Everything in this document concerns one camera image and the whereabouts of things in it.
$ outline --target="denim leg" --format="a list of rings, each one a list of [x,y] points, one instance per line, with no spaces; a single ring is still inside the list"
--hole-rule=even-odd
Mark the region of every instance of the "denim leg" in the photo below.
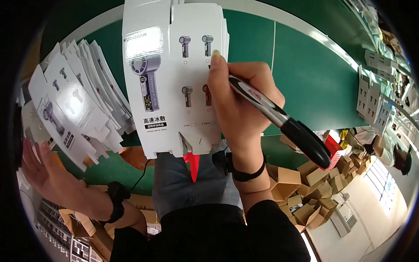
[[[212,154],[226,147],[226,141],[222,140],[219,148],[199,157],[195,183],[183,158],[176,158],[168,152],[158,154],[154,166],[152,199],[159,219],[176,209],[201,204],[230,204],[243,209],[231,174],[225,176],[212,163]]]
[[[183,158],[159,153],[154,165],[152,200],[157,217],[176,209],[195,205],[194,183]]]

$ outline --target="person's right hand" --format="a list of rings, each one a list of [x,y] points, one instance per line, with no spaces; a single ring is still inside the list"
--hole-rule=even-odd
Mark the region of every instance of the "person's right hand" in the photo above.
[[[285,98],[275,86],[271,69],[266,63],[227,64],[218,50],[212,53],[207,84],[214,99],[218,122],[232,152],[235,169],[252,174],[262,166],[261,133],[271,122],[231,89],[229,72],[249,79],[254,88],[281,108],[285,105]]]

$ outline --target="window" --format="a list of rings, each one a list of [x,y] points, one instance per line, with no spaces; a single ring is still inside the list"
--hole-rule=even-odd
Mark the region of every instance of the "window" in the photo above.
[[[370,185],[372,192],[383,207],[384,213],[389,216],[397,185],[380,160],[376,157],[371,157],[371,160],[373,163],[362,178]]]

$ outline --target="black wrist strap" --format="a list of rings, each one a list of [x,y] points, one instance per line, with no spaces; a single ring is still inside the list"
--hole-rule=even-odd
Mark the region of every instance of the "black wrist strap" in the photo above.
[[[227,171],[229,173],[232,173],[234,180],[239,181],[239,182],[247,182],[249,180],[255,179],[255,178],[257,178],[258,176],[261,175],[263,170],[265,170],[265,164],[266,164],[265,155],[263,155],[262,166],[259,168],[258,171],[256,171],[253,174],[237,171],[233,166],[233,156],[232,156],[231,152],[228,152],[228,153],[225,154],[225,159],[226,159]]]
[[[107,223],[112,224],[118,221],[118,219],[120,219],[124,215],[124,206],[122,204],[122,201],[131,197],[131,194],[127,191],[125,186],[116,181],[108,184],[107,193],[111,198],[113,210],[111,218],[108,221],[99,221],[102,225],[105,225]]]

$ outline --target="worker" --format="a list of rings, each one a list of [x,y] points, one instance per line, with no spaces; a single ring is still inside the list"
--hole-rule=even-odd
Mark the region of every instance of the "worker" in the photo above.
[[[56,163],[46,143],[35,144],[38,162],[25,139],[22,169],[26,179],[47,200],[111,223],[115,228],[111,262],[310,261],[300,233],[269,190],[261,133],[270,121],[233,92],[229,72],[249,79],[281,108],[285,104],[266,63],[228,64],[214,50],[207,84],[228,142],[226,151],[232,153],[233,175],[219,172],[211,155],[201,155],[194,183],[183,158],[159,153],[152,200],[162,231],[150,240],[140,210],[112,194],[86,188]]]
[[[412,165],[412,146],[407,149],[396,132],[389,127],[385,129],[382,137],[375,133],[372,126],[356,127],[354,137],[368,154],[375,154],[385,166],[394,166],[402,175],[409,173]]]

